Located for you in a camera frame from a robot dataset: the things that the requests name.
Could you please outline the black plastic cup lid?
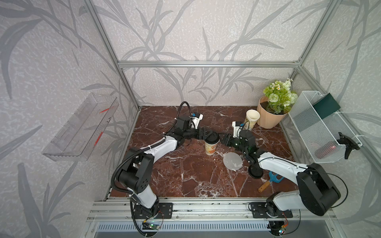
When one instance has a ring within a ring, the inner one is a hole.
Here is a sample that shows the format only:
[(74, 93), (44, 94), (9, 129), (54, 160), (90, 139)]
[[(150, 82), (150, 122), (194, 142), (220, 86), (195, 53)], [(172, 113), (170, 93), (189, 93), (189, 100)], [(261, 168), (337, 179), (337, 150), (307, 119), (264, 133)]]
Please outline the black plastic cup lid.
[(212, 132), (204, 141), (208, 144), (217, 144), (219, 142), (219, 134), (216, 132)]

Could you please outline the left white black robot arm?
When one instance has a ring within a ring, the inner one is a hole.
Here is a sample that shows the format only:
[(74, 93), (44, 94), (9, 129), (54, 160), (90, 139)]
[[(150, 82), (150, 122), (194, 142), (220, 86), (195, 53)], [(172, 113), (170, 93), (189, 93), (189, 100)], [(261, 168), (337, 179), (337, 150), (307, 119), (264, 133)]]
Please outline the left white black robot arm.
[(164, 133), (163, 138), (156, 143), (128, 150), (124, 161), (112, 174), (112, 188), (129, 194), (137, 205), (146, 209), (156, 207), (159, 199), (149, 185), (154, 163), (178, 149), (186, 139), (206, 140), (210, 137), (213, 132), (199, 127), (202, 119), (203, 115), (200, 113), (180, 116), (174, 127)]

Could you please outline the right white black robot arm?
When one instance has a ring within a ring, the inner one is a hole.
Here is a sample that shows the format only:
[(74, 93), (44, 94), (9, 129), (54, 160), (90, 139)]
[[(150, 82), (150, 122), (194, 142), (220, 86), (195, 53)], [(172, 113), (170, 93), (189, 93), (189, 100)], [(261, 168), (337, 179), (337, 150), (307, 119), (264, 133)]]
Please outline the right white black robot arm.
[(310, 165), (292, 162), (257, 147), (256, 138), (251, 131), (242, 130), (237, 137), (223, 134), (222, 142), (244, 155), (249, 162), (249, 175), (254, 179), (263, 176), (265, 170), (278, 174), (298, 186), (290, 192), (276, 192), (266, 201), (266, 210), (271, 217), (287, 210), (309, 210), (323, 216), (341, 198), (341, 193), (331, 174), (317, 164)]

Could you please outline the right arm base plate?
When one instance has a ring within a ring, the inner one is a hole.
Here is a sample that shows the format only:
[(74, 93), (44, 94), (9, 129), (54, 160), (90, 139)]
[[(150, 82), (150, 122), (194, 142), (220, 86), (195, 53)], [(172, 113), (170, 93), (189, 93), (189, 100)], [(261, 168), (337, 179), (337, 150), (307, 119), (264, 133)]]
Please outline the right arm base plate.
[(291, 210), (281, 211), (267, 202), (251, 202), (248, 205), (253, 218), (293, 218)]

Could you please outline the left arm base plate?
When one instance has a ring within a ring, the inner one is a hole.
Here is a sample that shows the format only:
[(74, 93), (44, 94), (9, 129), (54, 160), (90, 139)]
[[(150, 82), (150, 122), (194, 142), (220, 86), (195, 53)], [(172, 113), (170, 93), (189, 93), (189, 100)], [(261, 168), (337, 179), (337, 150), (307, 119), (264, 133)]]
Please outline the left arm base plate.
[(159, 218), (171, 219), (173, 213), (173, 203), (158, 203), (152, 208), (146, 208), (142, 205), (134, 205), (132, 215), (135, 219), (148, 219), (159, 214)]

